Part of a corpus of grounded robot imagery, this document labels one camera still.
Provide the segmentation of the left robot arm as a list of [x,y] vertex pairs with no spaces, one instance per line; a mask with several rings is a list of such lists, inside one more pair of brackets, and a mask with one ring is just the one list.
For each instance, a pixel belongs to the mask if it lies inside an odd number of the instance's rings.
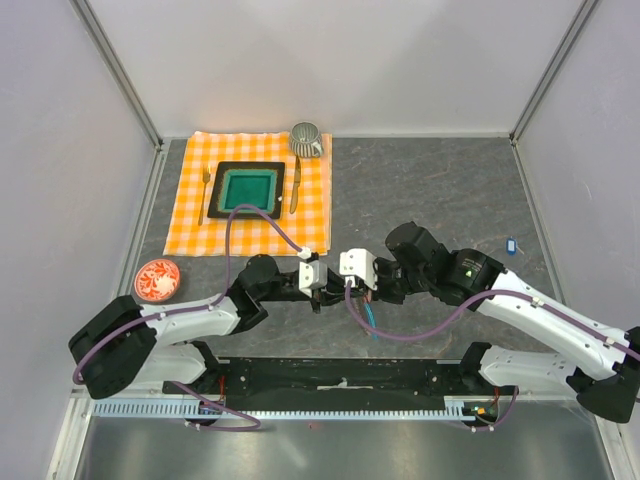
[[292,272],[281,271],[271,256],[254,256],[225,292],[202,300],[140,305],[130,295],[119,296],[69,340],[76,363],[72,379],[95,400],[165,381],[208,393],[220,371],[196,340],[251,330],[267,318],[266,302],[307,302],[319,312],[343,298],[343,278],[317,255]]

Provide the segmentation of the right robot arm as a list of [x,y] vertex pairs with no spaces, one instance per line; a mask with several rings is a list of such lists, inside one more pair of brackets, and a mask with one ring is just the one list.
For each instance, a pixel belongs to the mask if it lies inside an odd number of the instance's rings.
[[369,290],[373,298],[402,303],[428,293],[453,313],[433,329],[396,340],[439,334],[466,311],[502,321],[549,347],[547,353],[475,342],[458,368],[458,381],[477,394],[490,385],[519,392],[567,397],[592,414],[618,424],[630,421],[639,403],[639,330],[624,331],[580,314],[543,294],[490,256],[448,250],[415,222],[395,228],[385,244],[391,259],[363,248],[340,255],[347,299]]

